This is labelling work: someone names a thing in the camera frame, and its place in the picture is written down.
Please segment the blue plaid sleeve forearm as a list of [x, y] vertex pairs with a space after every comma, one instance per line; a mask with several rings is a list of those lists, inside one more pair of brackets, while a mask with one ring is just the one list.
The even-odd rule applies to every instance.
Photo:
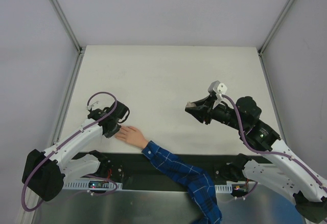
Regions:
[[203, 215], [194, 223], [221, 223], [222, 212], [217, 205], [215, 185], [204, 169], [183, 162], [153, 141], [148, 142], [142, 154], [157, 170], [186, 188]]

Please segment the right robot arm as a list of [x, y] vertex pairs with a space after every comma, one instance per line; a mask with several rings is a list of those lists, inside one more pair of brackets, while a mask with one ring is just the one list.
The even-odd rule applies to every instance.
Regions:
[[326, 221], [326, 179], [311, 170], [271, 126], [260, 120], [262, 111], [253, 98], [241, 97], [231, 102], [231, 107], [215, 102], [216, 98], [209, 95], [188, 103], [185, 111], [200, 123], [208, 125], [215, 120], [238, 130], [243, 144], [271, 163], [268, 166], [238, 154], [219, 169], [219, 175], [232, 182], [253, 180], [286, 198], [311, 223]]

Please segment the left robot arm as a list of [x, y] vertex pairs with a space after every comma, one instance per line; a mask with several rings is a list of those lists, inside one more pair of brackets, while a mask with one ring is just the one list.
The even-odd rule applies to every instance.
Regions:
[[32, 150], [22, 176], [23, 190], [31, 189], [43, 201], [54, 199], [66, 183], [84, 176], [110, 177], [112, 164], [101, 152], [93, 150], [75, 159], [88, 144], [102, 137], [110, 138], [130, 114], [121, 102], [104, 109], [90, 109], [87, 119], [66, 139], [43, 151]]

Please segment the person's hand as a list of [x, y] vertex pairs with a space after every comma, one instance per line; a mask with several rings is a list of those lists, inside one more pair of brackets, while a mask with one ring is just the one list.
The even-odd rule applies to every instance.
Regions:
[[115, 134], [115, 138], [134, 147], [144, 149], [148, 140], [143, 136], [142, 132], [135, 127], [121, 127]]

